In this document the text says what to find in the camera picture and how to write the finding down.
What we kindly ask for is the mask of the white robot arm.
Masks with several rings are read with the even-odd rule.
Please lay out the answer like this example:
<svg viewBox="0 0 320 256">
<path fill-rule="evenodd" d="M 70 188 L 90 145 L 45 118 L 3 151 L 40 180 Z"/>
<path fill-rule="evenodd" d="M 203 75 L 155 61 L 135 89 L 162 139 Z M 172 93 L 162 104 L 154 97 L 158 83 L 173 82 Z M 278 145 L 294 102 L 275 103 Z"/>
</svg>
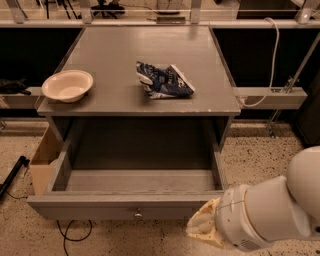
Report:
<svg viewBox="0 0 320 256">
<path fill-rule="evenodd" d="M 189 237 L 252 252 L 279 240 L 319 240 L 320 147 L 295 155 L 286 174 L 239 185 L 206 202 L 188 221 Z"/>
</svg>

